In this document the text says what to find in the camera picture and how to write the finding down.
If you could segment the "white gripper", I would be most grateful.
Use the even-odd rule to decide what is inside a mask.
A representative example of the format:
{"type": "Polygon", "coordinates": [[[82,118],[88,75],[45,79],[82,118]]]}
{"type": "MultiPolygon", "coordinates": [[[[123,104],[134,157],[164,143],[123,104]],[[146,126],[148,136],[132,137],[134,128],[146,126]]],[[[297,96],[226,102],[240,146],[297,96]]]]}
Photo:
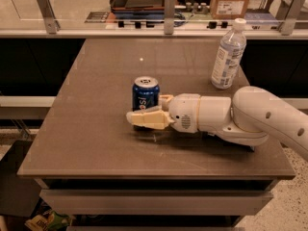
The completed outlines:
{"type": "Polygon", "coordinates": [[[199,101],[199,94],[183,93],[174,98],[172,94],[161,94],[159,105],[162,110],[129,112],[126,118],[129,123],[139,127],[164,130],[171,124],[178,132],[196,133],[199,101]]]}

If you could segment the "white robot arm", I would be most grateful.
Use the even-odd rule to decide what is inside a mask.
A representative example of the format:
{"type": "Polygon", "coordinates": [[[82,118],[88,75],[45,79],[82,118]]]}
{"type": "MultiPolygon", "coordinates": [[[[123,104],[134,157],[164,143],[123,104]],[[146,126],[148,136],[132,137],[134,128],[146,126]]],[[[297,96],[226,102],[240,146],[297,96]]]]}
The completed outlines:
{"type": "Polygon", "coordinates": [[[274,137],[308,160],[308,115],[257,87],[240,88],[232,97],[163,95],[157,106],[129,112],[126,118],[140,127],[207,132],[247,146],[258,146],[274,137]]]}

